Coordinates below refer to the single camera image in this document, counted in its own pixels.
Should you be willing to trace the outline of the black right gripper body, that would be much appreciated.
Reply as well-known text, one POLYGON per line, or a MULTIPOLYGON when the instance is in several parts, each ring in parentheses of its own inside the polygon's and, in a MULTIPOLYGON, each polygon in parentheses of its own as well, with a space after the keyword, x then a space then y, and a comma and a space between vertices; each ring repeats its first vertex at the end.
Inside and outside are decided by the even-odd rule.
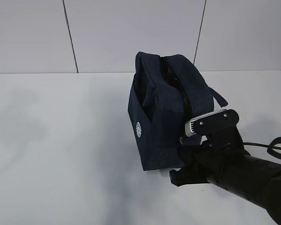
POLYGON ((239 133, 219 133, 207 135, 207 140, 200 145, 180 146, 177 154, 184 166, 178 171, 170 171, 173 185, 213 183, 222 188, 225 164, 235 157, 248 156, 249 152, 239 133))

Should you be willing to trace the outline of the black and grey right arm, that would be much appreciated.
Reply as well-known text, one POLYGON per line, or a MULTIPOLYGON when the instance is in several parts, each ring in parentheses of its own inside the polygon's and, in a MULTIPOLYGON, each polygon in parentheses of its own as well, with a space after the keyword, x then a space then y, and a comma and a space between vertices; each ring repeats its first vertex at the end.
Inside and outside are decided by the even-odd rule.
POLYGON ((199 146, 183 146, 180 170, 170 171, 177 187, 213 184, 261 208, 281 225, 281 164, 253 157, 240 135, 208 135, 199 146))

